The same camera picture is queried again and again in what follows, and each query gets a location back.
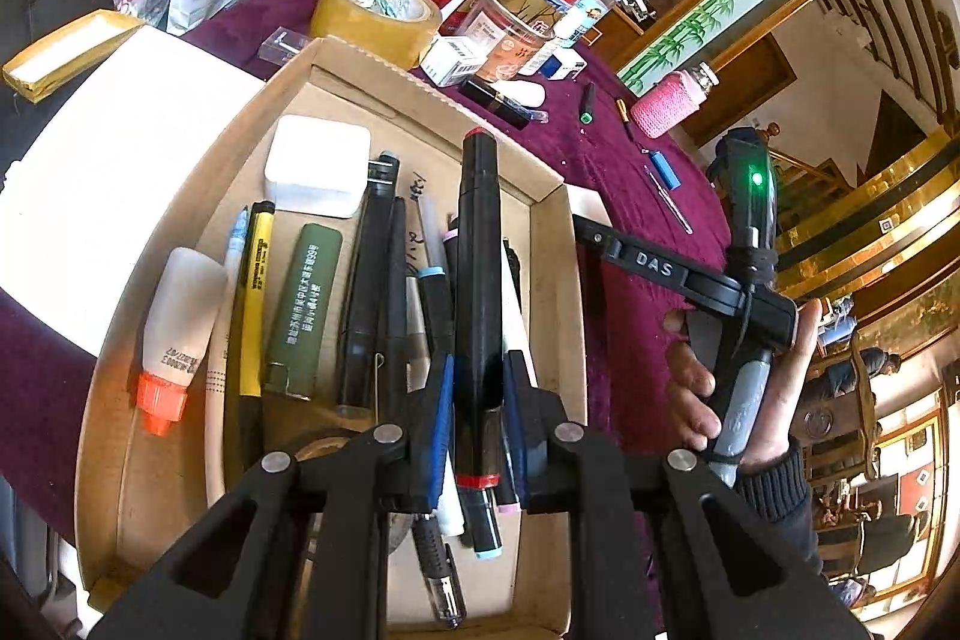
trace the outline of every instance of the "yellow pen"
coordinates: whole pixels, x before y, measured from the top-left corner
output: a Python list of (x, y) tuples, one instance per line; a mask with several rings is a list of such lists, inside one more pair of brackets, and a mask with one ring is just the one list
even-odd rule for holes
[(244, 269), (243, 321), (240, 332), (240, 447), (244, 469), (263, 456), (263, 405), (260, 370), (263, 365), (263, 293), (274, 232), (272, 201), (258, 201), (251, 209), (250, 249)]

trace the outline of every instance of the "marker cap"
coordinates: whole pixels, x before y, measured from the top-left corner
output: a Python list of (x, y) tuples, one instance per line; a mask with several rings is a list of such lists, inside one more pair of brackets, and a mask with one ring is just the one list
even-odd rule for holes
[(150, 372), (140, 372), (136, 405), (143, 410), (143, 428), (150, 434), (163, 437), (170, 424), (179, 421), (184, 414), (186, 388)]

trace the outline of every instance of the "white sheet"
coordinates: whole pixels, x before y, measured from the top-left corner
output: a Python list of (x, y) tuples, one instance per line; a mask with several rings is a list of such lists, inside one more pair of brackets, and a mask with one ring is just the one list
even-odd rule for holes
[(262, 87), (144, 26), (67, 100), (0, 191), (0, 287), (98, 356), (176, 191)]

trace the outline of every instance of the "yellow tape roll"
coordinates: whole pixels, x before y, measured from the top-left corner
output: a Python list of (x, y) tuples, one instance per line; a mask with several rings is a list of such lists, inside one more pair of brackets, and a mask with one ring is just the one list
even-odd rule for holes
[(319, 0), (310, 35), (340, 37), (408, 70), (439, 27), (440, 9), (431, 0)]

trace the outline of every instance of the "wooden door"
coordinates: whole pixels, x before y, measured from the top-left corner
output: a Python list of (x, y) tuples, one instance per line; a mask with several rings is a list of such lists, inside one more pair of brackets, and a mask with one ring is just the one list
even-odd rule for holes
[(717, 76), (720, 84), (710, 91), (707, 102), (682, 123), (698, 148), (797, 79), (770, 33), (726, 64)]

